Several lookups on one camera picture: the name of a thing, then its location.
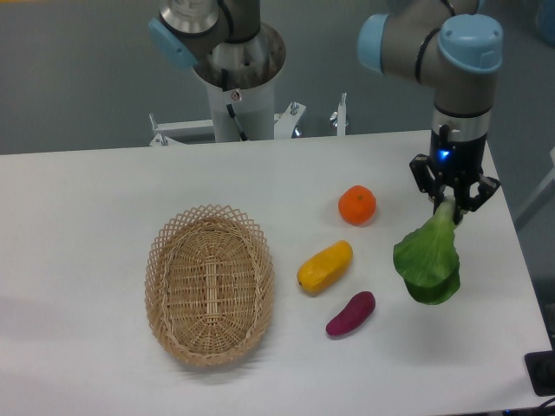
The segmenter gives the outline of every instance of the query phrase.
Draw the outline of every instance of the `woven basket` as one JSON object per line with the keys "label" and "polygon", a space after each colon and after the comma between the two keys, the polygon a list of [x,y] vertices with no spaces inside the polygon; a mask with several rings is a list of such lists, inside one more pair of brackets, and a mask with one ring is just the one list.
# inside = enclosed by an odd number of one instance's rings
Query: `woven basket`
{"label": "woven basket", "polygon": [[158,342],[196,366],[236,360],[270,323],[273,268],[263,232],[230,206],[201,206],[154,240],[146,304]]}

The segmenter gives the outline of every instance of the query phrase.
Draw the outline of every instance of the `plastic food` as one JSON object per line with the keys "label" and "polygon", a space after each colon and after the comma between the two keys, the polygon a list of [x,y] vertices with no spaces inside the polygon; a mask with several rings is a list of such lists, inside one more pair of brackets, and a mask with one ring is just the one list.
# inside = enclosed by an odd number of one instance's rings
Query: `plastic food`
{"label": "plastic food", "polygon": [[395,269],[417,302],[443,303],[460,287],[453,214],[454,200],[448,199],[421,228],[408,234],[393,249]]}
{"label": "plastic food", "polygon": [[357,329],[374,312],[375,298],[372,292],[353,296],[347,306],[326,326],[330,336],[341,336]]}
{"label": "plastic food", "polygon": [[375,197],[370,189],[361,185],[349,188],[337,204],[341,217],[353,225],[368,221],[375,213]]}
{"label": "plastic food", "polygon": [[320,251],[301,266],[297,273],[298,284],[312,295],[327,289],[341,278],[353,259],[353,249],[344,240]]}

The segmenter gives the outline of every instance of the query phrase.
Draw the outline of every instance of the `yellow pepper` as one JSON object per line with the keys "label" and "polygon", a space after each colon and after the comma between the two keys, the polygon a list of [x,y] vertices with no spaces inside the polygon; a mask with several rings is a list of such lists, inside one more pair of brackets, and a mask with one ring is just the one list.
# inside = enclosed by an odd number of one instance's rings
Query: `yellow pepper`
{"label": "yellow pepper", "polygon": [[350,244],[338,241],[301,266],[297,273],[298,284],[311,295],[317,295],[345,274],[352,259]]}

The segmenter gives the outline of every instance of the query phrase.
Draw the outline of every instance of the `green leafy vegetable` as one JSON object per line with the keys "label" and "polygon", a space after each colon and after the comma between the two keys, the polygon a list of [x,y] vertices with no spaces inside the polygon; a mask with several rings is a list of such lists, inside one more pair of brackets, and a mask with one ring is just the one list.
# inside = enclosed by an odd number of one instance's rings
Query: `green leafy vegetable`
{"label": "green leafy vegetable", "polygon": [[454,248],[454,200],[442,202],[435,214],[393,249],[393,263],[420,303],[437,305],[460,287],[459,255]]}

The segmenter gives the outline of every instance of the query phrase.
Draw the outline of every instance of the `toy orange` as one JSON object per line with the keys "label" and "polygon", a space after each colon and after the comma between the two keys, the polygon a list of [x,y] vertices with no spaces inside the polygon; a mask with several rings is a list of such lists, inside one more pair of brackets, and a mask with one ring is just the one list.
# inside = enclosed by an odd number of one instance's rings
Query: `toy orange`
{"label": "toy orange", "polygon": [[360,225],[368,221],[375,212],[375,197],[370,189],[361,185],[349,188],[337,204],[341,217],[353,225]]}

